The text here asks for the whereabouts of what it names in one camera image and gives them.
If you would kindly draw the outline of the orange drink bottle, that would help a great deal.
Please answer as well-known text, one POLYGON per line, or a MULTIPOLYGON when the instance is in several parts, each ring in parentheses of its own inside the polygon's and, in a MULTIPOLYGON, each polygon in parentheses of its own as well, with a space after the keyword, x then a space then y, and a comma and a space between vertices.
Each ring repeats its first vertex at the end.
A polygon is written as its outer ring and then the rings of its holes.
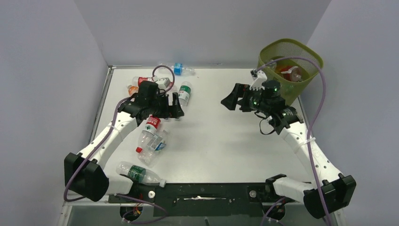
POLYGON ((129 96, 132 96, 133 94, 137 93, 139 90, 139 88, 137 86, 133 86, 133 85, 128 85, 127 89, 128 89, 129 96))

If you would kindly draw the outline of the amber tea bottle red label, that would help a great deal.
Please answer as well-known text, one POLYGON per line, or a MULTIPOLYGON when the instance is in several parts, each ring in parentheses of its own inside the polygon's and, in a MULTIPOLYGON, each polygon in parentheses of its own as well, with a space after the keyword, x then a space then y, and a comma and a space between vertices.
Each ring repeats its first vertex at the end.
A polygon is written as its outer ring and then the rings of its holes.
POLYGON ((299 66, 277 65, 275 72, 287 81, 291 82, 303 81, 302 71, 299 66))

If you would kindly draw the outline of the clear water bottle blue cap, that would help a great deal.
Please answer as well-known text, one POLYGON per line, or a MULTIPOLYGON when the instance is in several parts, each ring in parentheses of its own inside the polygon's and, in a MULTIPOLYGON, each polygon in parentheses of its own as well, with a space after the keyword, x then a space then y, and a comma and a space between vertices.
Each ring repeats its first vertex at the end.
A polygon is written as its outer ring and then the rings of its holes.
POLYGON ((271 70, 276 71, 277 62, 275 62, 275 61, 272 59, 272 60, 270 60, 270 61, 268 61, 268 62, 266 63, 266 66, 267 66, 268 68, 270 68, 271 70))

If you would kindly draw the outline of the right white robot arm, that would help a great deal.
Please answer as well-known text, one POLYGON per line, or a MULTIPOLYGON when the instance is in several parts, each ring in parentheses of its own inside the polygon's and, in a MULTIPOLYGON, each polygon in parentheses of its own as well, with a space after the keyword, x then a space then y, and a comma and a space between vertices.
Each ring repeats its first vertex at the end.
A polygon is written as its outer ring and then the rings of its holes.
POLYGON ((255 112, 257 117, 266 120, 314 178, 310 183, 296 181, 284 174, 268 178, 264 189, 267 199, 276 201, 287 197, 300 202, 316 219, 349 205, 356 188, 355 179, 336 168, 315 138, 307 134, 307 126, 297 110, 288 106, 280 95, 279 82, 265 81, 256 88, 237 83, 221 104, 232 111, 239 106, 240 111, 255 112))

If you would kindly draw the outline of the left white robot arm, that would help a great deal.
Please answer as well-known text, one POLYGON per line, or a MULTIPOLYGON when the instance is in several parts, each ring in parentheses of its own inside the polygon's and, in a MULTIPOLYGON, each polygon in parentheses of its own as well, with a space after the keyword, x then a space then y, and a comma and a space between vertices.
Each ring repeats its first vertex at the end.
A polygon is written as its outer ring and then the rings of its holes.
POLYGON ((73 191, 81 198, 97 202, 105 195, 128 194, 133 186, 130 179, 112 178, 104 172, 104 167, 122 141, 137 129, 149 116, 156 118, 180 118, 184 116, 178 93, 169 94, 161 91, 158 84, 144 81, 138 93, 120 100, 108 126, 78 153, 69 153, 64 159, 64 200, 69 199, 68 191, 73 191))

